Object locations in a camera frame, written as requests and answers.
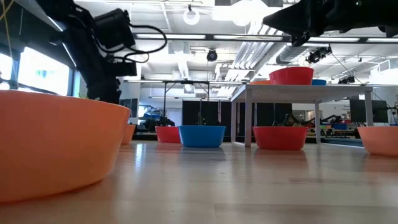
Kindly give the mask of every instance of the red bowl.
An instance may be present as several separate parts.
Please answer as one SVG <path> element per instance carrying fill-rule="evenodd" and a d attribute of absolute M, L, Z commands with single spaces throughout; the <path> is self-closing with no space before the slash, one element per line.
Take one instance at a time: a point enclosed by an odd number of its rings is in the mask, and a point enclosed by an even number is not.
<path fill-rule="evenodd" d="M 307 131 L 305 127 L 253 127 L 257 145 L 270 150 L 301 150 Z"/>
<path fill-rule="evenodd" d="M 273 85 L 312 85 L 314 69 L 308 67 L 290 67 L 269 74 Z"/>
<path fill-rule="evenodd" d="M 181 143 L 178 127 L 156 126 L 157 140 L 163 143 Z"/>
<path fill-rule="evenodd" d="M 380 156 L 398 156 L 398 126 L 358 128 L 363 146 L 368 153 Z"/>

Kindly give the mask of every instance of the camera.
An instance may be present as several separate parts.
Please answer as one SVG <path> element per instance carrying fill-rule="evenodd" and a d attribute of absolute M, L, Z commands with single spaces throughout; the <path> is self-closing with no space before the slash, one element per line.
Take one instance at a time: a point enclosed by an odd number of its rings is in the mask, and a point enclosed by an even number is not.
<path fill-rule="evenodd" d="M 208 62 L 215 62 L 217 61 L 217 53 L 215 49 L 210 49 L 208 54 L 207 54 L 207 61 Z"/>
<path fill-rule="evenodd" d="M 331 47 L 320 47 L 310 52 L 310 55 L 305 59 L 308 63 L 318 63 L 327 55 L 332 54 Z"/>

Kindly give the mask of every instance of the black curtain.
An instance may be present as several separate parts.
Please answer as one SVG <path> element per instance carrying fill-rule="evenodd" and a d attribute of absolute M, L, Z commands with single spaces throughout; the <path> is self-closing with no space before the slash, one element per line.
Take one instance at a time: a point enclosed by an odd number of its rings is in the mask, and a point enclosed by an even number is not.
<path fill-rule="evenodd" d="M 275 104 L 275 120 L 278 125 L 283 124 L 287 114 L 293 113 L 293 107 L 291 103 L 276 103 Z"/>
<path fill-rule="evenodd" d="M 232 103 L 221 102 L 221 125 L 226 126 L 225 136 L 231 136 Z"/>
<path fill-rule="evenodd" d="M 182 125 L 198 124 L 200 101 L 182 101 Z"/>
<path fill-rule="evenodd" d="M 257 104 L 257 126 L 272 126 L 274 123 L 274 104 L 258 103 Z"/>
<path fill-rule="evenodd" d="M 198 113 L 200 112 L 200 101 L 182 101 L 182 125 L 198 124 Z M 209 121 L 218 120 L 218 102 L 201 102 L 202 116 L 208 116 Z"/>

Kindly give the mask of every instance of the blue bowl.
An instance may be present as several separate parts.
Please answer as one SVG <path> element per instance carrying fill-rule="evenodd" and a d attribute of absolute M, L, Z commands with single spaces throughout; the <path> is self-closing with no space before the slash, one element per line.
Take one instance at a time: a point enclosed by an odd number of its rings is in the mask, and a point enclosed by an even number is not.
<path fill-rule="evenodd" d="M 185 147 L 219 147 L 223 143 L 226 127 L 185 125 L 179 126 L 181 143 Z"/>
<path fill-rule="evenodd" d="M 312 80 L 312 85 L 326 85 L 326 80 Z"/>

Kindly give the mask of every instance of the window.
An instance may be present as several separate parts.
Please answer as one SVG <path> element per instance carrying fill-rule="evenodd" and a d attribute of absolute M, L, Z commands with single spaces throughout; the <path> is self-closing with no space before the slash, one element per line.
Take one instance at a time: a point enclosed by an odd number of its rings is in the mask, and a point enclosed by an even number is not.
<path fill-rule="evenodd" d="M 18 82 L 67 95 L 69 67 L 28 47 L 21 54 Z"/>
<path fill-rule="evenodd" d="M 11 79 L 12 58 L 7 55 L 0 54 L 0 73 L 1 78 L 4 80 Z"/>
<path fill-rule="evenodd" d="M 0 83 L 0 90 L 9 90 L 10 89 L 10 85 L 8 85 L 7 83 Z"/>
<path fill-rule="evenodd" d="M 19 87 L 18 88 L 19 91 L 24 91 L 24 92 L 28 92 L 28 93 L 39 93 L 37 91 L 31 90 L 29 88 L 23 88 L 23 87 Z"/>

